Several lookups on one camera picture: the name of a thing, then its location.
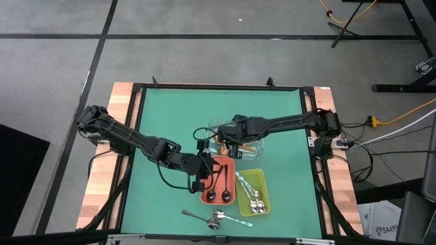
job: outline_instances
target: clear plastic container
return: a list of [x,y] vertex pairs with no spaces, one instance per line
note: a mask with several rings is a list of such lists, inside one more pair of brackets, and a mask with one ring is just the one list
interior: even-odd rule
[[[219,125],[234,126],[232,121],[224,120],[222,118],[212,118],[209,120],[209,128],[217,130]],[[214,132],[209,131],[208,137],[212,136]],[[231,150],[225,147],[225,144],[217,141],[217,136],[209,140],[209,152],[215,155],[228,155],[228,151]],[[264,140],[257,140],[244,144],[238,147],[238,151],[242,153],[242,160],[253,160],[256,157],[260,157],[264,152]]]

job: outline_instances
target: white cable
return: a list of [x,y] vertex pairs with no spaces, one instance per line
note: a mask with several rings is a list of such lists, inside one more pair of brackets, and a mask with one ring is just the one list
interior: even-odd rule
[[374,141],[381,140],[381,139],[383,139],[383,138],[385,138],[385,137],[388,137],[388,136],[394,135],[395,133],[398,133],[398,132],[400,132],[400,131],[402,131],[402,130],[404,130],[404,129],[406,129],[406,128],[410,127],[410,126],[413,126],[414,124],[420,122],[422,119],[426,118],[427,116],[430,116],[430,115],[431,115],[432,113],[434,113],[434,112],[436,112],[436,109],[434,109],[434,110],[432,110],[431,112],[425,114],[423,117],[419,118],[418,120],[416,120],[416,121],[414,121],[414,122],[412,122],[412,123],[410,123],[410,124],[408,124],[408,125],[406,125],[406,126],[400,128],[400,129],[398,129],[398,130],[396,130],[396,131],[393,131],[392,133],[388,133],[388,134],[386,134],[386,135],[383,135],[383,136],[380,136],[380,137],[376,137],[376,138],[373,139],[373,140],[369,140],[369,141],[364,142],[364,143],[362,143],[362,144],[359,144],[359,145],[357,145],[356,147],[353,147],[353,148],[358,148],[358,147],[361,147],[361,146],[364,146],[364,145],[370,144],[370,143],[372,143],[372,142],[374,142]]

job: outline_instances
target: black spoon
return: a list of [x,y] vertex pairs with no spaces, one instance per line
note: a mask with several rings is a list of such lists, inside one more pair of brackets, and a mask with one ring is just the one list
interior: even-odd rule
[[221,167],[219,168],[219,171],[218,171],[217,179],[215,180],[215,183],[213,183],[213,188],[211,190],[209,190],[206,194],[206,198],[208,201],[213,201],[217,196],[217,194],[215,192],[215,186],[217,185],[219,175],[221,174],[222,171],[223,171],[223,166],[221,165]]
[[223,195],[221,196],[223,198],[224,202],[229,202],[232,198],[232,194],[227,190],[227,174],[229,171],[229,165],[225,165],[225,191],[223,191]]

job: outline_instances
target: metal spoon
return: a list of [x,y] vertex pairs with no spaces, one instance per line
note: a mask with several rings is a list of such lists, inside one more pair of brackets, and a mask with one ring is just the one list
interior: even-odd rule
[[235,218],[231,218],[231,217],[229,217],[229,216],[226,216],[226,215],[224,214],[224,212],[221,211],[221,210],[215,210],[215,211],[213,211],[213,216],[214,216],[217,220],[221,220],[221,219],[223,219],[223,218],[227,218],[227,219],[230,219],[231,221],[235,221],[235,222],[237,222],[237,223],[240,223],[240,224],[246,225],[246,226],[248,226],[248,227],[253,227],[253,224],[251,224],[251,223],[248,223],[248,222],[245,222],[245,221],[241,221],[241,220],[238,220],[238,219],[235,219]]
[[224,202],[229,202],[232,198],[232,194],[227,190],[227,174],[229,171],[229,165],[226,164],[224,166],[224,169],[225,169],[225,191],[223,191],[221,197],[223,198]]
[[217,194],[215,192],[215,186],[217,186],[218,178],[219,178],[219,175],[221,174],[222,171],[223,171],[223,166],[221,165],[221,167],[219,168],[219,171],[218,171],[217,179],[215,180],[215,183],[213,183],[213,188],[211,190],[209,190],[206,194],[206,198],[208,201],[213,201],[217,196]]
[[239,178],[240,176],[238,174],[236,175],[236,177],[237,177],[240,185],[242,186],[245,194],[247,195],[248,199],[250,200],[250,209],[251,209],[251,212],[254,213],[254,214],[259,213],[260,211],[259,211],[258,204],[251,199],[250,193],[248,192],[247,187],[244,184],[244,181],[241,178]]
[[[241,184],[241,185],[245,185],[245,186],[248,188],[250,194],[255,198],[255,204],[256,204],[256,206],[258,207],[258,208],[257,208],[257,211],[258,211],[259,213],[264,213],[264,212],[266,212],[266,206],[265,206],[265,203],[262,201],[263,194],[262,194],[260,191],[257,191],[257,190],[255,190],[253,187],[251,187],[250,183],[248,183],[248,182],[244,179],[244,177],[241,176],[241,174],[240,174],[239,172],[236,171],[235,174],[236,174],[236,177],[239,179],[240,184]],[[254,209],[254,203],[253,203],[253,202],[250,203],[250,208],[251,208],[251,210],[253,211],[253,209]]]
[[200,219],[202,221],[206,221],[207,226],[209,226],[209,228],[211,228],[211,229],[218,229],[219,228],[218,220],[216,220],[214,218],[210,218],[208,220],[205,220],[204,218],[200,218],[199,216],[196,216],[195,214],[191,213],[188,210],[182,210],[182,214],[186,214],[187,216],[191,216],[191,217],[194,217],[194,218],[198,218],[198,219]]

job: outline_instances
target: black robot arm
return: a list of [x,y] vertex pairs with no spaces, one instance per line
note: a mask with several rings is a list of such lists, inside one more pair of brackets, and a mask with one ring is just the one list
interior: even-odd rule
[[185,172],[188,176],[196,176],[190,192],[203,191],[201,179],[208,178],[212,173],[213,159],[209,153],[203,152],[202,146],[198,154],[181,153],[181,146],[170,140],[154,136],[145,136],[113,119],[106,108],[88,106],[80,115],[78,130],[83,133],[98,133],[110,142],[112,151],[129,155],[134,148],[139,148],[149,161],[159,166]]
[[341,134],[341,124],[336,113],[330,110],[313,110],[304,114],[265,119],[262,117],[246,117],[236,115],[233,123],[221,125],[217,130],[220,142],[236,147],[230,151],[231,157],[238,158],[238,146],[260,140],[270,133],[310,129],[318,134],[313,155],[320,159],[333,157],[332,140]]

